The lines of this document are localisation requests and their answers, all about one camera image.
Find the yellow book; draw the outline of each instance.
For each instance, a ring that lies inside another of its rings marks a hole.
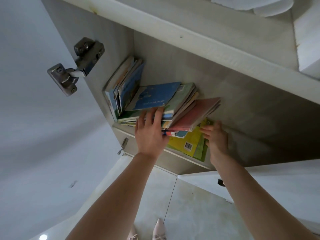
[[[205,118],[200,126],[207,122]],[[168,145],[176,150],[193,157],[201,137],[200,127],[196,126],[192,132],[188,132],[184,138],[170,137]]]

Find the hand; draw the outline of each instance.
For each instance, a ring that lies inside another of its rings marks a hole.
[[[221,121],[216,121],[214,125],[205,125],[200,131],[204,133],[204,138],[209,140],[207,145],[210,148],[210,161],[214,165],[221,154],[228,154],[228,133],[222,129]]]
[[[152,108],[147,113],[142,112],[136,122],[135,136],[138,144],[138,153],[157,159],[169,142],[169,136],[161,131],[161,118],[164,107]]]

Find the pink book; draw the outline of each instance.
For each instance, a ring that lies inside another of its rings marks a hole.
[[[170,126],[173,131],[193,131],[201,121],[220,105],[220,98],[197,99],[195,106],[181,119]]]

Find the floor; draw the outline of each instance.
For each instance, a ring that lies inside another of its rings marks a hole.
[[[93,202],[118,177],[132,157],[122,156],[76,215],[42,234],[65,239]],[[164,219],[168,240],[253,239],[234,204],[154,167],[146,184],[134,225],[139,240],[151,240],[158,218]]]

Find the beige flat shoe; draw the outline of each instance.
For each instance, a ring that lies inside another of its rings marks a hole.
[[[152,240],[167,240],[165,226],[160,218],[154,226]]]
[[[132,226],[127,240],[138,240],[138,233],[137,233],[137,230],[134,226]]]

